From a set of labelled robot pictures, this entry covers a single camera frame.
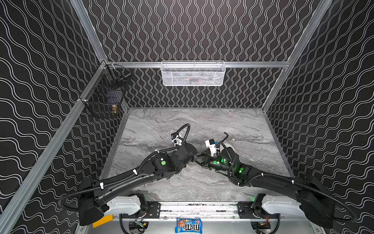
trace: blue packaging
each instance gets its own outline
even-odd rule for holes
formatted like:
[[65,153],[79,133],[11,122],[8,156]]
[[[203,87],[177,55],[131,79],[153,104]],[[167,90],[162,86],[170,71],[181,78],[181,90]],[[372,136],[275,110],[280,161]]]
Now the blue packaging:
[[177,218],[175,233],[203,233],[201,219]]

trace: gray marble surface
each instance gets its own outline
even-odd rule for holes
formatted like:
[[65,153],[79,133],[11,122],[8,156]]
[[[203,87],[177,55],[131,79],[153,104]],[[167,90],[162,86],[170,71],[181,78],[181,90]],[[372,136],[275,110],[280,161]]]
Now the gray marble surface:
[[[185,123],[191,124],[187,141],[199,153],[206,149],[205,140],[221,140],[227,132],[227,142],[234,146],[241,162],[289,175],[261,110],[131,109],[108,177],[133,169],[155,149],[174,146],[170,134]],[[227,177],[194,162],[170,181],[148,183],[133,192],[156,201],[251,201],[261,192],[277,195],[262,188],[235,186]]]

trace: black cable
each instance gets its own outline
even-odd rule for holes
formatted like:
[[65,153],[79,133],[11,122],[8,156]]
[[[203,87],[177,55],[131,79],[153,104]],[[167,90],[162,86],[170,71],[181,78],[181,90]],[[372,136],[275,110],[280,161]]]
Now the black cable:
[[131,233],[128,233],[125,228],[123,227],[123,223],[122,223],[122,214],[119,214],[119,225],[121,226],[121,230],[124,234],[131,234]]
[[184,134],[182,144],[186,143],[186,139],[187,139],[188,133],[190,132],[191,125],[190,125],[190,124],[185,124],[185,125],[183,125],[182,127],[180,127],[180,128],[175,132],[175,133],[178,135],[179,132],[182,131],[182,129],[184,129],[185,127],[187,127],[187,130],[186,130],[186,133]]
[[277,225],[275,226],[274,230],[272,232],[270,232],[269,234],[274,234],[278,231],[278,228],[279,228],[279,224],[281,223],[281,215],[280,214],[277,214],[278,215],[278,222],[277,222]]
[[342,201],[338,200],[337,198],[335,198],[334,196],[331,196],[329,194],[326,194],[324,192],[322,192],[321,190],[319,189],[316,189],[316,188],[313,188],[311,186],[308,186],[308,185],[305,185],[303,183],[299,183],[297,181],[294,181],[292,179],[289,179],[287,177],[284,177],[284,176],[280,176],[280,175],[276,175],[276,174],[271,174],[271,173],[263,173],[263,174],[258,174],[252,178],[250,178],[248,181],[246,181],[245,183],[239,185],[240,187],[243,187],[243,186],[246,186],[247,184],[249,184],[252,180],[258,178],[258,177],[261,177],[261,176],[272,176],[272,177],[275,177],[275,178],[278,178],[278,179],[281,179],[281,180],[285,180],[287,182],[290,182],[292,183],[293,185],[296,185],[296,186],[299,186],[299,187],[302,187],[306,190],[309,190],[309,191],[312,191],[312,192],[315,192],[317,194],[320,194],[322,196],[325,196],[327,197],[328,199],[330,200],[333,200],[334,202],[338,203],[339,205],[341,205],[342,207],[344,207],[346,210],[348,210],[349,213],[351,213],[352,217],[349,218],[349,219],[343,219],[343,218],[337,218],[337,217],[332,217],[331,219],[334,220],[334,221],[337,221],[337,222],[345,222],[345,223],[354,223],[356,222],[357,220],[357,216],[356,214],[351,210],[351,208],[349,208],[345,203],[343,203]]

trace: black wallpaper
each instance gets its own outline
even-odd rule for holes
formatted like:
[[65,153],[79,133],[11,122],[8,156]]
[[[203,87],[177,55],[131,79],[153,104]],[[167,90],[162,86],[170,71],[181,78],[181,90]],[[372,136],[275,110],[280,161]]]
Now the black wallpaper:
[[373,16],[372,0],[334,0],[268,111],[294,174],[316,176],[356,212],[330,234],[374,232]]
[[98,65],[68,0],[0,0],[0,213]]
[[110,61],[286,61],[319,0],[83,0]]
[[[12,233],[74,233],[77,213],[61,209],[57,200],[78,190],[84,178],[99,179],[121,118],[96,119],[83,111]],[[68,203],[77,206],[77,199]]]
[[164,86],[160,69],[135,69],[125,99],[131,107],[261,108],[280,72],[226,69],[222,86]]

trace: enclosure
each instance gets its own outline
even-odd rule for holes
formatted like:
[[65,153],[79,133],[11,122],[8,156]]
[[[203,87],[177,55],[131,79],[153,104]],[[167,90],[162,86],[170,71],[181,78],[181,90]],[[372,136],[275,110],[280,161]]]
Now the enclosure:
[[[80,226],[57,201],[173,146],[185,123],[199,153],[226,132],[242,162],[315,176],[357,215],[331,229],[285,217],[279,234],[373,233],[372,0],[0,4],[0,233],[121,233],[118,217]],[[228,204],[278,195],[194,162],[130,193]],[[174,233],[175,222],[153,225],[147,233]],[[205,233],[248,227],[206,222]]]

